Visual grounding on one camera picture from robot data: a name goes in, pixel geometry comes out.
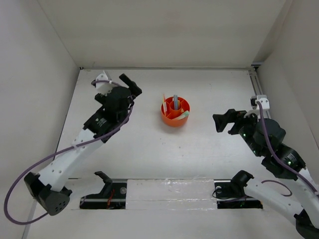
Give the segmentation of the blue utility knife pen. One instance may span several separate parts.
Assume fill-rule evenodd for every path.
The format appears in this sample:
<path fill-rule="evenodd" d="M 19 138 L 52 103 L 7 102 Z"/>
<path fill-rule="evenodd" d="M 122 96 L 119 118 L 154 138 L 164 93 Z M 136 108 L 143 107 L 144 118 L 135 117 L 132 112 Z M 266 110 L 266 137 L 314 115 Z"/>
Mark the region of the blue utility knife pen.
<path fill-rule="evenodd" d="M 173 102 L 174 102 L 174 109 L 177 110 L 177 100 L 178 100 L 178 96 L 174 95 L 173 96 Z"/>

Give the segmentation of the pale green white highlighter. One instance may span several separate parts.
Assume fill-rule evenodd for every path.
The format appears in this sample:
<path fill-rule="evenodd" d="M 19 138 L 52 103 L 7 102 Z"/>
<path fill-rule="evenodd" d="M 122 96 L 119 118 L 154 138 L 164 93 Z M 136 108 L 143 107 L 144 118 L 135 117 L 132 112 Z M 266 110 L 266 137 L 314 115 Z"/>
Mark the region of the pale green white highlighter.
<path fill-rule="evenodd" d="M 188 117 L 189 116 L 189 111 L 184 111 L 180 116 L 179 116 L 179 118 L 180 119 L 183 119 L 183 118 L 186 118 L 186 117 Z"/>

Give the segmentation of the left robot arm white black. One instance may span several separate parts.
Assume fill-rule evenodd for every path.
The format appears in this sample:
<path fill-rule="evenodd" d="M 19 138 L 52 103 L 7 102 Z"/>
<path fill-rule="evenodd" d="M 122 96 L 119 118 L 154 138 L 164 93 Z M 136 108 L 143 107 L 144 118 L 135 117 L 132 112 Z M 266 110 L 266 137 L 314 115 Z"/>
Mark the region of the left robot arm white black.
<path fill-rule="evenodd" d="M 105 74 L 92 82 L 96 89 L 106 87 L 95 96 L 101 107 L 83 124 L 69 148 L 39 172 L 24 177 L 30 194 L 49 215 L 59 214 L 70 202 L 74 191 L 65 184 L 75 169 L 129 121 L 134 100 L 142 90 L 127 75 L 119 78 L 125 86 L 113 83 Z"/>

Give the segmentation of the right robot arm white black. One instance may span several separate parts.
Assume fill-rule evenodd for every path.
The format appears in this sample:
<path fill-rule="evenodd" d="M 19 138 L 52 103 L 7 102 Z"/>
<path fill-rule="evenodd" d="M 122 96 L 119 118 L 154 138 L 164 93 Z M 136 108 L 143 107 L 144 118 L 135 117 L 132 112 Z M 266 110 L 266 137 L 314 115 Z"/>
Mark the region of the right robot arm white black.
<path fill-rule="evenodd" d="M 305 239 L 319 237 L 319 190 L 311 182 L 307 167 L 300 155 L 282 143 L 286 132 L 273 119 L 258 118 L 256 114 L 229 109 L 213 116 L 217 132 L 229 123 L 230 135 L 240 135 L 261 164 L 287 186 L 295 200 L 284 196 L 241 170 L 229 181 L 216 182 L 212 196 L 221 203 L 233 203 L 254 198 L 285 217 Z"/>

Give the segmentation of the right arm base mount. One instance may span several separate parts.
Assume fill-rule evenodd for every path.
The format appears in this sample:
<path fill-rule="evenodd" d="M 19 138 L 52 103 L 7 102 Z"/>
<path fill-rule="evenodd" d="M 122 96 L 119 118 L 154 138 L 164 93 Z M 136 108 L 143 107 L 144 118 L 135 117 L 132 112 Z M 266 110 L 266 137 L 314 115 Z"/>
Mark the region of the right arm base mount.
<path fill-rule="evenodd" d="M 253 176 L 244 171 L 239 171 L 231 179 L 214 180 L 212 197 L 216 199 L 218 209 L 263 209 L 262 203 L 247 196 L 244 187 Z"/>

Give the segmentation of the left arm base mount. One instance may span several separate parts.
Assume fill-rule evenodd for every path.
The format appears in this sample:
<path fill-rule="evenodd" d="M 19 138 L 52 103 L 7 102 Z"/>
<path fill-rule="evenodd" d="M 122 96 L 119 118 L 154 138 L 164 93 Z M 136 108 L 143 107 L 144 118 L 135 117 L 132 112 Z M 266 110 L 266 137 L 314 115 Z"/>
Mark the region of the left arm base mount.
<path fill-rule="evenodd" d="M 102 171 L 94 173 L 104 183 L 97 193 L 81 198 L 79 208 L 84 210 L 123 210 L 126 208 L 127 179 L 111 179 Z"/>

